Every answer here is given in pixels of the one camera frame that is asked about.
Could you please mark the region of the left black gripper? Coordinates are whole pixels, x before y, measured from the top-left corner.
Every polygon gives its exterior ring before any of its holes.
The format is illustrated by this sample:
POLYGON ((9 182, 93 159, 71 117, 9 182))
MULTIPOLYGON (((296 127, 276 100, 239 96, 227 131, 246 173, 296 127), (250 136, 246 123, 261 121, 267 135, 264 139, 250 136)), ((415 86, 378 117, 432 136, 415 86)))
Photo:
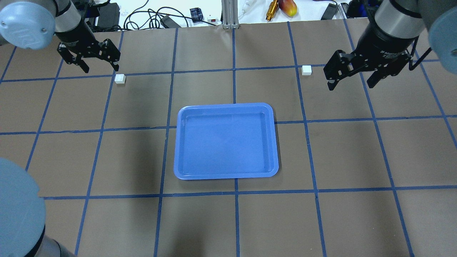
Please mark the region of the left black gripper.
POLYGON ((90 68, 84 58, 96 57, 110 63, 115 72, 119 71, 121 52, 111 39, 99 42, 93 35, 76 37, 72 34, 57 33, 60 43, 57 52, 65 63, 79 66, 86 74, 90 68))

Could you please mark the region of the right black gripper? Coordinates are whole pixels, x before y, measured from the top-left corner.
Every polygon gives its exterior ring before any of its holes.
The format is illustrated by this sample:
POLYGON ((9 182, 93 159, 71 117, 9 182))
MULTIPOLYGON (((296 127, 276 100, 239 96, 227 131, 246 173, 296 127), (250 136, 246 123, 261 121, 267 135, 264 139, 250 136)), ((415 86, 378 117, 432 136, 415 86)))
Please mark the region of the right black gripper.
POLYGON ((343 78, 356 75, 359 72, 373 71, 367 79, 367 86, 372 89, 387 76, 398 75, 411 59, 412 56, 408 51, 390 57, 386 52, 371 52, 363 55, 356 51, 346 53, 338 49, 330 57, 323 71, 328 80, 327 86, 330 91, 333 91, 338 81, 343 78))

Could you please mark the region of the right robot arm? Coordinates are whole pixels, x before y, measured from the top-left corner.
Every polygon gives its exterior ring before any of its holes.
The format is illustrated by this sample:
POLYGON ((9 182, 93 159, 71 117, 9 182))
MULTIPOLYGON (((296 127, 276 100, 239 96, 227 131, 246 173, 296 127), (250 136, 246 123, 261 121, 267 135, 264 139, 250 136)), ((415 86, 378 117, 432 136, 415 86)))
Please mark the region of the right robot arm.
POLYGON ((456 73, 455 0, 384 0, 350 54, 334 52, 323 71, 329 90, 344 78, 359 72, 372 72, 367 80, 373 88, 380 80, 398 75, 408 65, 415 69, 424 60, 423 54, 415 64, 408 47, 416 43, 421 32, 428 31, 428 42, 441 65, 456 73))

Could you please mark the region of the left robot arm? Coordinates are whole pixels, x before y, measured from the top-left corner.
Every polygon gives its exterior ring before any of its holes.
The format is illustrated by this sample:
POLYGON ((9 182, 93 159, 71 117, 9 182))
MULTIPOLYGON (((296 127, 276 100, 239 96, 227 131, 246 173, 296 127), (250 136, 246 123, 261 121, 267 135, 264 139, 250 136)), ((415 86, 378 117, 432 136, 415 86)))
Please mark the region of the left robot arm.
POLYGON ((85 58, 95 57, 119 70, 121 53, 111 39, 96 40, 85 17, 71 0, 2 0, 0 4, 1 44, 21 49, 44 49, 53 36, 59 39, 57 52, 65 63, 90 68, 85 58))

